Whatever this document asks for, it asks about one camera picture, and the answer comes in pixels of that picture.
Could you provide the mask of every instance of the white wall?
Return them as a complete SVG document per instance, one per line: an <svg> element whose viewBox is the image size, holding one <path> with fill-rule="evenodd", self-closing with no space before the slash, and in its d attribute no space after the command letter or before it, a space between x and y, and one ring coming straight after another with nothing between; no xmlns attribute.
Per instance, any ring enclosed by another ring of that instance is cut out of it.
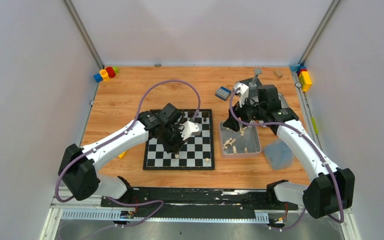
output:
<svg viewBox="0 0 384 240"><path fill-rule="evenodd" d="M60 0L0 0L0 240L36 240L97 72Z"/></svg>
<svg viewBox="0 0 384 240"><path fill-rule="evenodd" d="M384 239L384 1L344 0L306 65L324 149L356 177L361 237Z"/></svg>
<svg viewBox="0 0 384 240"><path fill-rule="evenodd" d="M72 0L105 65L288 65L331 0Z"/></svg>

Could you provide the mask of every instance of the wooden block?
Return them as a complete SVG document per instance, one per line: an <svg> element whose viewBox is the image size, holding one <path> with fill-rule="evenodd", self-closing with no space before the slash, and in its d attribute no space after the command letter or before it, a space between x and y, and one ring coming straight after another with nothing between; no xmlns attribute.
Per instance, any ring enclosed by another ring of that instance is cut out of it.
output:
<svg viewBox="0 0 384 240"><path fill-rule="evenodd" d="M274 70L273 73L277 79L280 79L281 77L283 77L283 73L280 70Z"/></svg>
<svg viewBox="0 0 384 240"><path fill-rule="evenodd" d="M125 151L125 152L123 152L122 154L118 155L118 157L119 157L120 159L122 159L122 158L125 156L126 153L127 153L127 151Z"/></svg>

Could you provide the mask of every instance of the chessboard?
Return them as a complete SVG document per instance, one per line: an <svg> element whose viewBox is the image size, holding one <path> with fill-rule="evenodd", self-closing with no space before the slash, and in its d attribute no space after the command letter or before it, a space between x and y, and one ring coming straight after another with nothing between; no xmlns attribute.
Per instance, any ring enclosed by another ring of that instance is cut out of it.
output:
<svg viewBox="0 0 384 240"><path fill-rule="evenodd" d="M196 109L179 109L183 115L178 123L190 120ZM160 139L146 142L143 170L214 170L213 113L211 109L200 109L194 120L201 133L188 138L180 148L179 158L174 153L164 151Z"/></svg>

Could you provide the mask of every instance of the clear plastic container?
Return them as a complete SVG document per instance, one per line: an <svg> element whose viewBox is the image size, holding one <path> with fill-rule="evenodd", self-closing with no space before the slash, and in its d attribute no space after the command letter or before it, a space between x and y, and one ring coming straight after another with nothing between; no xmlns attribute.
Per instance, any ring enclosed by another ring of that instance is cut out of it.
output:
<svg viewBox="0 0 384 240"><path fill-rule="evenodd" d="M289 168L294 162L292 150L280 138L270 143L262 151L271 169L275 171Z"/></svg>
<svg viewBox="0 0 384 240"><path fill-rule="evenodd" d="M225 159L239 159L239 158L254 158L258 157L261 153L261 144L258 136L258 131L255 126L247 126L243 136L238 131L227 129L223 126L224 121L219 123L220 140L221 140L221 155ZM223 144L230 138L236 139L232 146L227 145L223 148ZM236 147L236 152L233 153L233 146Z"/></svg>

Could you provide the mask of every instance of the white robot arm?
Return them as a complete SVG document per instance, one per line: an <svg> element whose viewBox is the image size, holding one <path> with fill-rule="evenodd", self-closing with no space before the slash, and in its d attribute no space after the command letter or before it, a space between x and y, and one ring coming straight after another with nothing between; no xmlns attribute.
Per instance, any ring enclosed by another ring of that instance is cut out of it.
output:
<svg viewBox="0 0 384 240"><path fill-rule="evenodd" d="M150 111L140 113L136 122L132 120L125 127L97 142L82 148L72 144L65 150L59 174L74 158L90 152L67 171L62 178L63 182L78 201L91 195L119 199L127 191L127 181L122 177L109 177L97 172L119 154L151 138L161 139L166 152L179 153L180 147L188 138L198 135L201 131L194 122L178 122L183 117L182 113L169 103L155 114Z"/></svg>
<svg viewBox="0 0 384 240"><path fill-rule="evenodd" d="M311 182L309 186L293 184L287 180L271 183L267 185L267 193L271 195L271 200L304 206L307 208L308 213L316 219L337 212L339 204L336 200L332 177L326 168L326 164L328 164L338 184L343 208L351 207L355 182L353 172L349 168L340 169L317 147L294 111L289 107L282 108L277 88L274 85L259 87L257 89L257 103L249 100L248 86L237 83L235 89L237 88L240 88L237 94L239 101L232 108L235 116L246 123L250 121L270 123L268 127L292 150L304 167ZM284 125L299 130L300 134ZM232 116L230 111L229 118L224 122L223 126L234 131L240 129L239 122ZM325 161L324 163L303 136L306 136L306 139L316 146Z"/></svg>

